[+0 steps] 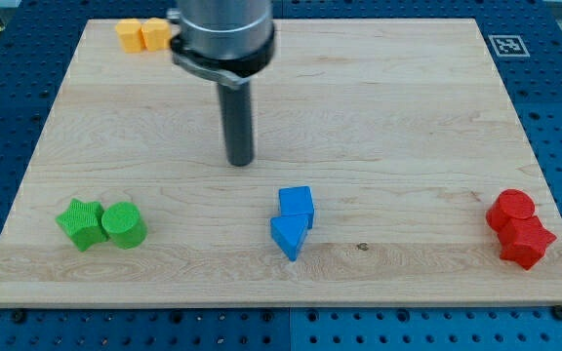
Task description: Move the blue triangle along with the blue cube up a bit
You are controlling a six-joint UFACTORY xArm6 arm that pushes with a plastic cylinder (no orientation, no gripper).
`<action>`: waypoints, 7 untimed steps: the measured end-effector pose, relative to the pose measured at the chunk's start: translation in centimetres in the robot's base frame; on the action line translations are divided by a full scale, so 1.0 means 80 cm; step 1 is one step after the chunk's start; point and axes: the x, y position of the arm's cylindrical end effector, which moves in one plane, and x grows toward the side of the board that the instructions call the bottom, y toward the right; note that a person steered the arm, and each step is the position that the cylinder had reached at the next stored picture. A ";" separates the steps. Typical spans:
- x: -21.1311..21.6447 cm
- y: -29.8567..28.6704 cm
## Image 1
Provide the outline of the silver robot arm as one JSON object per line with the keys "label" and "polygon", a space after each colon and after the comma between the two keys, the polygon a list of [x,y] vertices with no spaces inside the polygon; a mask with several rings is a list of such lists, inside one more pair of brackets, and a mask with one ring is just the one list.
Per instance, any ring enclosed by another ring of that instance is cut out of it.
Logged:
{"label": "silver robot arm", "polygon": [[177,0],[167,19],[174,64],[199,78],[240,90],[272,61],[275,25],[268,0]]}

